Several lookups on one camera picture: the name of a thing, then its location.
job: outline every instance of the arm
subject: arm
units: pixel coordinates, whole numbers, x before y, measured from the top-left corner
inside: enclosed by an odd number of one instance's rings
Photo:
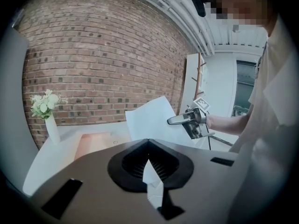
[[[209,129],[232,135],[240,135],[248,123],[252,110],[253,105],[250,106],[246,115],[232,118],[208,115],[206,124]]]

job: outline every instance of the white vase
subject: white vase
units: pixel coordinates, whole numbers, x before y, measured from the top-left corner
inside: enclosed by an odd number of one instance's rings
[[[54,144],[59,144],[60,135],[53,114],[51,114],[51,116],[48,117],[45,122],[50,139]]]

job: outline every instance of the window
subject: window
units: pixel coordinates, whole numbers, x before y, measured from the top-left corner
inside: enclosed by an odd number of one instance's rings
[[[237,60],[237,90],[232,116],[246,114],[250,108],[248,101],[255,82],[255,63]]]

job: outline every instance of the black slot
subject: black slot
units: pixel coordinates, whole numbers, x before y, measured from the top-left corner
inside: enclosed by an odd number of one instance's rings
[[[59,220],[81,185],[82,182],[79,180],[68,180],[42,207],[42,210]]]
[[[215,162],[215,163],[219,163],[219,164],[231,167],[231,166],[233,166],[235,161],[228,160],[228,159],[222,159],[222,158],[212,158],[211,162]]]
[[[166,189],[163,192],[162,207],[158,207],[157,210],[166,220],[171,220],[185,212],[182,208],[172,203],[169,192]]]

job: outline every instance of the black vent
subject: black vent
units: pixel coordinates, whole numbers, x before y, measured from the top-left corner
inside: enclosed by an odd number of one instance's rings
[[[121,166],[130,175],[142,180],[143,171],[148,159],[149,152],[147,150],[147,144],[143,144],[139,148],[126,155],[122,160]]]
[[[178,159],[152,143],[146,143],[126,155],[121,166],[130,175],[138,179],[143,178],[143,171],[147,161],[163,181],[178,169]]]

